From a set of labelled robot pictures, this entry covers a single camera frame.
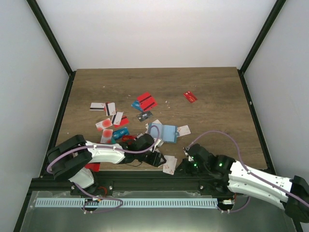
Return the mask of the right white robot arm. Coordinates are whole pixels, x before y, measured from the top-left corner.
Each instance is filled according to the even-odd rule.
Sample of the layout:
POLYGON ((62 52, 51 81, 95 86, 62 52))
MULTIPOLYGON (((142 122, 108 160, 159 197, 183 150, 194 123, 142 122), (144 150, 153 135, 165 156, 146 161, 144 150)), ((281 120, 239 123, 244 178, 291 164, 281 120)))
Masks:
POLYGON ((199 144, 184 148, 186 158, 177 171, 192 176, 208 176, 217 193, 248 195, 271 203, 287 216, 302 223, 309 221, 309 185, 299 176, 290 179, 269 174, 226 155, 214 155, 199 144))

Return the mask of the teal card holder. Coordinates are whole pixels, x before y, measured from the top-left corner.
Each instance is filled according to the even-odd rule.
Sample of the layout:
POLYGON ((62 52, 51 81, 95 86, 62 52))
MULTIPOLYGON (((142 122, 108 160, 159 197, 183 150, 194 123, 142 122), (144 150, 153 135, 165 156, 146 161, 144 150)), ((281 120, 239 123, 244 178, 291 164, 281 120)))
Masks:
POLYGON ((154 139, 158 138, 166 143, 176 143, 179 135, 177 126, 162 125, 157 123, 150 123, 148 125, 147 133, 154 139))

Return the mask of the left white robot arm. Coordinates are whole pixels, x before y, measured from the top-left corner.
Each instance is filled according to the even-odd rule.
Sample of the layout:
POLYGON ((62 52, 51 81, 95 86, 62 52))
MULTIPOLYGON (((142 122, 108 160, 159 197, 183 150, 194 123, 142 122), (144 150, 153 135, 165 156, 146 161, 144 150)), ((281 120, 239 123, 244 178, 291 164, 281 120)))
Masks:
POLYGON ((79 185, 87 195, 98 191, 98 182, 85 166, 91 163, 129 164, 135 160, 159 167, 167 162, 155 149, 158 140, 149 134, 115 144, 96 144, 75 135, 47 152, 46 171, 55 181, 69 180, 79 185))

